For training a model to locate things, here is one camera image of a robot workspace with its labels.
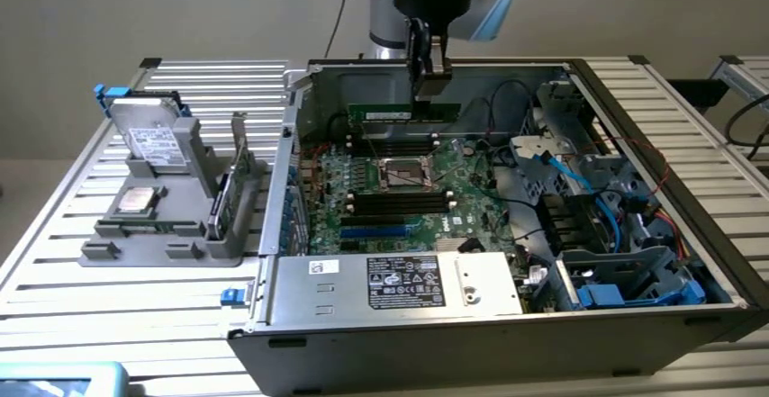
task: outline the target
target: teal object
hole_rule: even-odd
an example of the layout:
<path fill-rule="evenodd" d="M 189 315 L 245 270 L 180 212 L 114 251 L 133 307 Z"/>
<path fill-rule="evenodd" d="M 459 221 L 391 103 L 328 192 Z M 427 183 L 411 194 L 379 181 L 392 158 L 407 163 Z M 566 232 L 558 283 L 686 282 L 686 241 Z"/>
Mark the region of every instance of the teal object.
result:
<path fill-rule="evenodd" d="M 58 386 L 84 389 L 78 391 L 84 397 L 128 396 L 128 373 L 118 363 L 0 363 L 0 395 L 5 395 L 4 387 L 25 383 L 44 392 L 44 382 L 52 390 Z"/>

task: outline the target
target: white wall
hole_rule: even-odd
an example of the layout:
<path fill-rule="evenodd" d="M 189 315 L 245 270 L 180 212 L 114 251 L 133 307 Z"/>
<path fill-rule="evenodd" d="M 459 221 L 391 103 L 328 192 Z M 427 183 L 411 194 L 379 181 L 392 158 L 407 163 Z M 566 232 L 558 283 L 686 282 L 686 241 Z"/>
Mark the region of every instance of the white wall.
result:
<path fill-rule="evenodd" d="M 138 61 L 321 56 L 339 0 L 0 0 L 0 158 L 70 158 L 101 116 L 97 82 Z M 766 0 L 515 0 L 487 44 L 452 55 L 646 55 L 700 76 L 722 53 L 769 54 Z M 333 57 L 367 49 L 367 0 L 348 0 Z"/>

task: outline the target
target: cpu socket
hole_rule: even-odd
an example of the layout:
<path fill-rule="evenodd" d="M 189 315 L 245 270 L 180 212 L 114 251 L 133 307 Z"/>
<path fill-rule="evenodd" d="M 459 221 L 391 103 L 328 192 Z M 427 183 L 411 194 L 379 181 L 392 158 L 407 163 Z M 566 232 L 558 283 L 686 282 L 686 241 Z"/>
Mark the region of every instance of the cpu socket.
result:
<path fill-rule="evenodd" d="M 383 158 L 377 162 L 379 189 L 432 186 L 429 161 L 425 157 Z"/>

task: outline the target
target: gray drive holder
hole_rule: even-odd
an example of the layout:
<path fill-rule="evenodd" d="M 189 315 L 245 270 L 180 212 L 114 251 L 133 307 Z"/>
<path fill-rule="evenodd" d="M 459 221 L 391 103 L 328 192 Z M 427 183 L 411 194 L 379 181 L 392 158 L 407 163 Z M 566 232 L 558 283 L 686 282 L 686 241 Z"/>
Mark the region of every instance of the gray drive holder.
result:
<path fill-rule="evenodd" d="M 82 244 L 81 266 L 240 265 L 267 169 L 247 150 L 243 122 L 236 113 L 232 159 L 217 158 L 202 146 L 196 118 L 174 118 L 172 128 L 158 129 L 154 136 L 146 133 L 150 129 L 117 126 L 124 137 L 130 134 L 133 141 L 157 140 L 160 145 L 140 153 L 132 149 L 125 159 L 129 175 Z M 169 144 L 173 158 L 157 157 L 162 144 Z"/>

